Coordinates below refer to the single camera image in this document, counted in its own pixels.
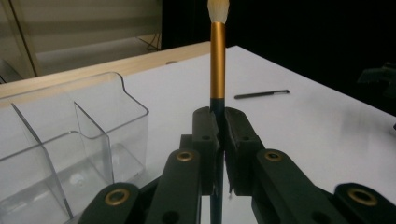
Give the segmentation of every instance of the clear plastic organizer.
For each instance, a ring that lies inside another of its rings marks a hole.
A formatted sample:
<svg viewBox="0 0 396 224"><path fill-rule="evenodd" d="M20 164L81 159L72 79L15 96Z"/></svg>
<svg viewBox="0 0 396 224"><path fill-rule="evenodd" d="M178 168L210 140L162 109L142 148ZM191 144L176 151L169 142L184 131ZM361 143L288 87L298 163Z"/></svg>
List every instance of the clear plastic organizer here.
<svg viewBox="0 0 396 224"><path fill-rule="evenodd" d="M149 111L117 73L0 99L0 223L69 223L145 169Z"/></svg>

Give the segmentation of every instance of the gold paintbrush handle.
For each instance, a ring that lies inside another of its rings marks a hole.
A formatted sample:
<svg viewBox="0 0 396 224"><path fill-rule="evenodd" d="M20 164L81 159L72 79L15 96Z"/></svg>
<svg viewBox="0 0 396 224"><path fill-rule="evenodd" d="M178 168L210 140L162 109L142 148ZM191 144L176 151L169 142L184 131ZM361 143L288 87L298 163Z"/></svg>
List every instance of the gold paintbrush handle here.
<svg viewBox="0 0 396 224"><path fill-rule="evenodd" d="M210 36L210 98L225 96L225 24L212 22Z"/></svg>

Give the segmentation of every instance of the white table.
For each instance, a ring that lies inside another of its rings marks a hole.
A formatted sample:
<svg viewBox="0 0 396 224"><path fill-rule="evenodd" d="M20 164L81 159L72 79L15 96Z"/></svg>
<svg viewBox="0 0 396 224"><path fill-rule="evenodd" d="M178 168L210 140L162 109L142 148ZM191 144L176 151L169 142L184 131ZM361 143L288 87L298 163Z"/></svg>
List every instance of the white table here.
<svg viewBox="0 0 396 224"><path fill-rule="evenodd" d="M209 55L125 77L126 90L149 113L148 173L161 174L192 112L209 106ZM240 93L290 90L244 100ZM226 52L226 106L246 113L267 148L287 153L310 180L333 193L340 183L375 189L396 203L396 118L239 47ZM249 197L229 199L224 178L223 223L256 223ZM209 223L207 198L202 223Z"/></svg>

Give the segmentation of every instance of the black pen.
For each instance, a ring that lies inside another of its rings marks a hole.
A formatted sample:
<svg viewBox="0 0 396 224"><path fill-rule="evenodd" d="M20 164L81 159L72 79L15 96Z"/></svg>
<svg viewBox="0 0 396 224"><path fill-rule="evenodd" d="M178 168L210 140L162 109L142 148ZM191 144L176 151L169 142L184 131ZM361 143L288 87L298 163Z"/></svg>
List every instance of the black pen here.
<svg viewBox="0 0 396 224"><path fill-rule="evenodd" d="M264 91L264 92L256 92L256 93L235 95L234 99L237 100L237 99L244 99L244 98L251 98L251 97L258 97L258 96L275 95L275 94L287 94L287 93L290 93L290 91L289 90Z"/></svg>

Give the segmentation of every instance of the brush tip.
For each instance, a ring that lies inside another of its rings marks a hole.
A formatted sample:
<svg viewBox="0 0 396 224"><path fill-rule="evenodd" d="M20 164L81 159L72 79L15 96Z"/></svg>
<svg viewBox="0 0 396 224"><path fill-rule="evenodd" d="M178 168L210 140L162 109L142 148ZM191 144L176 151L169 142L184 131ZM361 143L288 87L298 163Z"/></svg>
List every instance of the brush tip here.
<svg viewBox="0 0 396 224"><path fill-rule="evenodd" d="M227 21L229 0L208 0L207 9L209 10L209 17L212 22Z"/></svg>

